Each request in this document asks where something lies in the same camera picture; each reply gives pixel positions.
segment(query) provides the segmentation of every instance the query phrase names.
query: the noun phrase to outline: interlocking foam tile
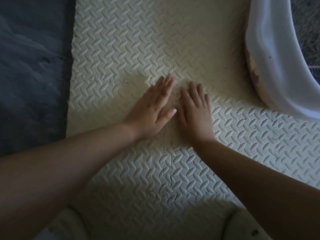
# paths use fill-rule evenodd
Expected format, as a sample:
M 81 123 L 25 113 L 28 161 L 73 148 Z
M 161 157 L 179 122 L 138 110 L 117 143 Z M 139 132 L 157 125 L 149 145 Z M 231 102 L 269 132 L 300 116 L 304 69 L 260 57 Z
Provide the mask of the interlocking foam tile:
M 266 108 L 244 53 L 250 0 L 77 0 L 67 135 L 120 122 L 159 76 L 211 97 L 228 147 L 319 188 L 319 125 Z M 126 149 L 72 205 L 92 239 L 218 239 L 241 205 L 179 138 L 173 120 Z

